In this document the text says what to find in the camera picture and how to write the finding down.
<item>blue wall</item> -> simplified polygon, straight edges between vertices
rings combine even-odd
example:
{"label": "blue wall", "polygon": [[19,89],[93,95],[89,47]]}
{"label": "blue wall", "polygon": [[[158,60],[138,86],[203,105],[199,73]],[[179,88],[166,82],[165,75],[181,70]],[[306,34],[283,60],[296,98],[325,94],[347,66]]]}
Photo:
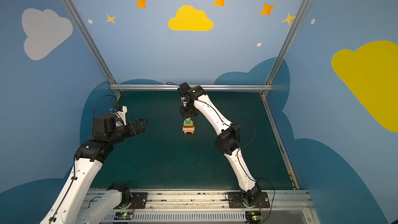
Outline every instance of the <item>blue wall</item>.
{"label": "blue wall", "polygon": [[[376,121],[331,65],[343,49],[398,44],[397,15],[396,0],[313,0],[267,94],[299,184],[323,224],[398,219],[398,133]],[[376,56],[370,65],[383,61]],[[370,74],[363,83],[371,95],[390,81]]]}
{"label": "blue wall", "polygon": [[26,223],[26,217],[38,223],[47,213],[80,145],[86,100],[106,81],[73,22],[72,34],[47,56],[29,58],[22,27],[28,8],[50,9],[72,22],[60,0],[0,0],[0,215],[10,217],[5,223]]}
{"label": "blue wall", "polygon": [[[145,9],[137,8],[137,0],[73,0],[118,82],[150,79],[164,84],[214,84],[224,73],[247,73],[276,57],[289,29],[282,21],[288,13],[294,16],[301,2],[225,0],[222,7],[213,6],[215,1],[146,0]],[[275,5],[270,15],[260,15],[264,3]],[[203,10],[214,27],[170,29],[169,20],[183,5]],[[107,15],[115,17],[115,24],[107,22]]]}

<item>wall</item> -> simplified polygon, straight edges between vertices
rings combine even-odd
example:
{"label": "wall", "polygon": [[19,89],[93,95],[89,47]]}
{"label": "wall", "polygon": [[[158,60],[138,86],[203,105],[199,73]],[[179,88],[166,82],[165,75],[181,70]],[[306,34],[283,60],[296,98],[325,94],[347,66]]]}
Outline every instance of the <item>wall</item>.
{"label": "wall", "polygon": [[301,0],[73,2],[117,82],[214,84],[276,57]]}
{"label": "wall", "polygon": [[106,78],[60,0],[0,0],[0,9],[0,216],[39,223],[72,166],[86,100]]}
{"label": "wall", "polygon": [[398,219],[397,15],[396,0],[313,0],[267,94],[323,224]]}

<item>green mat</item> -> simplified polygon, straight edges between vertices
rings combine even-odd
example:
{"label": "green mat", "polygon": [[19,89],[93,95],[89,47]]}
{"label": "green mat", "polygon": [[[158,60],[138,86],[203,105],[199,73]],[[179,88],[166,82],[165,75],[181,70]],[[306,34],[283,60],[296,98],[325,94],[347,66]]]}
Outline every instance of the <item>green mat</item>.
{"label": "green mat", "polygon": [[[209,92],[219,111],[241,126],[241,147],[256,137],[242,155],[257,179],[268,179],[276,189],[292,189],[292,183],[272,132],[259,93]],[[178,92],[125,91],[119,105],[127,106],[127,121],[149,120],[145,132],[115,145],[91,187],[106,188],[127,183],[132,189],[239,189],[226,157],[214,141],[216,132],[199,114],[193,117],[194,134],[184,134]],[[272,189],[264,180],[261,189]]]}

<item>robotic arm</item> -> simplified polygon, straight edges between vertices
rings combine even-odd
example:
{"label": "robotic arm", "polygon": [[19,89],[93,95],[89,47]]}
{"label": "robotic arm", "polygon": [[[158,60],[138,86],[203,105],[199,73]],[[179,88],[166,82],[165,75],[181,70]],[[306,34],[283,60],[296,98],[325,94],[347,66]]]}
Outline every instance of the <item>robotic arm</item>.
{"label": "robotic arm", "polygon": [[113,113],[93,119],[93,139],[84,142],[74,155],[70,179],[40,224],[98,224],[109,211],[131,203],[129,187],[112,184],[104,196],[85,213],[77,216],[87,191],[116,143],[145,131],[146,119],[126,122],[127,107],[115,106]]}
{"label": "robotic arm", "polygon": [[232,124],[218,111],[201,86],[191,88],[187,83],[182,83],[177,90],[183,103],[180,107],[182,116],[189,118],[203,113],[218,135],[214,143],[217,150],[228,159],[235,172],[244,203],[247,207],[254,206],[261,189],[243,159],[239,147],[239,125]]}

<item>vertical metal post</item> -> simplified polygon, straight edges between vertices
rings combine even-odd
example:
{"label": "vertical metal post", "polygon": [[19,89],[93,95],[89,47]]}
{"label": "vertical metal post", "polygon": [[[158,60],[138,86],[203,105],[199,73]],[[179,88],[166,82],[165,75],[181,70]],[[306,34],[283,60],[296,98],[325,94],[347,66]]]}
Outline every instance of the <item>vertical metal post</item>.
{"label": "vertical metal post", "polygon": [[[274,62],[274,65],[271,68],[271,71],[269,72],[269,75],[266,80],[266,85],[272,85],[273,80],[275,79],[276,73],[278,72],[279,68],[282,65],[283,59],[285,58],[287,51],[289,50],[289,47],[291,43],[293,42],[293,39],[295,38],[295,35],[297,33],[297,30],[299,29],[301,22],[307,13],[308,8],[310,7],[312,0],[302,0],[300,3],[300,6],[298,7],[298,10],[296,12],[296,17],[294,18],[294,21],[292,25],[289,28],[289,31],[287,32],[285,41],[283,42],[283,45],[281,47],[281,50],[279,51],[279,54]],[[261,95],[265,97],[267,91],[262,91]]]}
{"label": "vertical metal post", "polygon": [[[79,12],[77,11],[76,6],[74,5],[72,0],[61,0],[64,4],[65,8],[67,9],[70,17],[72,18],[73,22],[76,24],[77,29],[80,31],[84,41],[87,43],[87,46],[91,50],[94,58],[97,60],[98,65],[102,69],[102,72],[105,74],[105,77],[109,81],[110,84],[117,84],[115,78],[113,77],[111,70],[109,69],[108,65],[106,64],[100,50],[98,49],[94,39],[92,38],[90,32],[88,31],[86,25],[82,17],[80,16]],[[115,93],[120,96],[121,91],[115,90]]]}

